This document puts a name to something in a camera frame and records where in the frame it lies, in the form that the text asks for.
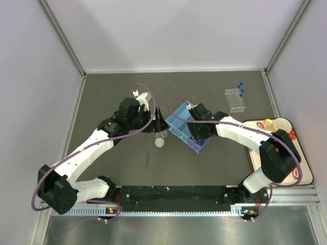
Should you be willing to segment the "light blue drawer box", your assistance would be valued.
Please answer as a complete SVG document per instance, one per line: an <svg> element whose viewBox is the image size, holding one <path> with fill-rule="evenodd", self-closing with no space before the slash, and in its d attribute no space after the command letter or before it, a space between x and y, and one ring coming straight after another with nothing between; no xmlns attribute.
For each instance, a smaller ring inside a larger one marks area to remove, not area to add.
<svg viewBox="0 0 327 245"><path fill-rule="evenodd" d="M177 134L178 127L184 123L184 121L180 120L180 118L193 120L189 110L187 109L186 103L183 103L181 106L179 106L178 109L176 109L174 113L166 119L166 123L170 127L169 130L174 134Z"/></svg>

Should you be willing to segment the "clear test tube rack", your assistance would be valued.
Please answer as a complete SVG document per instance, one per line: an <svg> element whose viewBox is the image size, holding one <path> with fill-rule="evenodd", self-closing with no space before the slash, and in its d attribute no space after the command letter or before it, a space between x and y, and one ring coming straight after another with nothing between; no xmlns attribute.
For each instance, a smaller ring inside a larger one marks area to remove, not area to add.
<svg viewBox="0 0 327 245"><path fill-rule="evenodd" d="M240 98L241 89L226 89L225 98L229 107L230 113L243 112L246 109L243 98Z"/></svg>

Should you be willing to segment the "purple drawer box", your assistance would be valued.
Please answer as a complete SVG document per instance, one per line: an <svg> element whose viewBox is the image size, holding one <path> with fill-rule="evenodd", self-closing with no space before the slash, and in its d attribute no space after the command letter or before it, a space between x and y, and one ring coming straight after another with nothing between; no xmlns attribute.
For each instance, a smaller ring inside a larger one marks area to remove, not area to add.
<svg viewBox="0 0 327 245"><path fill-rule="evenodd" d="M188 139L187 145L196 153L200 153L203 147L209 142L209 138L205 140L194 141L192 137Z"/></svg>

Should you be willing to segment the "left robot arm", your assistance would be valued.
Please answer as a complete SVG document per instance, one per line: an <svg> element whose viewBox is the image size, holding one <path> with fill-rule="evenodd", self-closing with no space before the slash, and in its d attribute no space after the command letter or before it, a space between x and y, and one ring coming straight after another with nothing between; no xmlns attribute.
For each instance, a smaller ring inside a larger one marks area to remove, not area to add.
<svg viewBox="0 0 327 245"><path fill-rule="evenodd" d="M116 190L106 177L78 181L81 174L103 153L122 139L137 133L159 133L168 129L158 107L149 109L148 92L125 98L112 117L103 120L93 133L70 155L53 166L38 171L36 196L58 214L67 213L76 203L102 199L114 200Z"/></svg>

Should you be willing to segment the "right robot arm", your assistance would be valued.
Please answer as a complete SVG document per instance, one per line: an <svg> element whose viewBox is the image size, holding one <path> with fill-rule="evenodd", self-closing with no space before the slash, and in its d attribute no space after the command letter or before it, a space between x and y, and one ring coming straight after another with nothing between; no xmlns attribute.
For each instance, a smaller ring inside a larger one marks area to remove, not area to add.
<svg viewBox="0 0 327 245"><path fill-rule="evenodd" d="M195 141L213 136L235 141L260 156L261 166L239 185L239 197L252 201L259 190L269 184L280 184L301 163L301 157L289 134L279 129L276 132L259 130L243 124L228 114L207 110L202 103L186 107L193 118L187 123Z"/></svg>

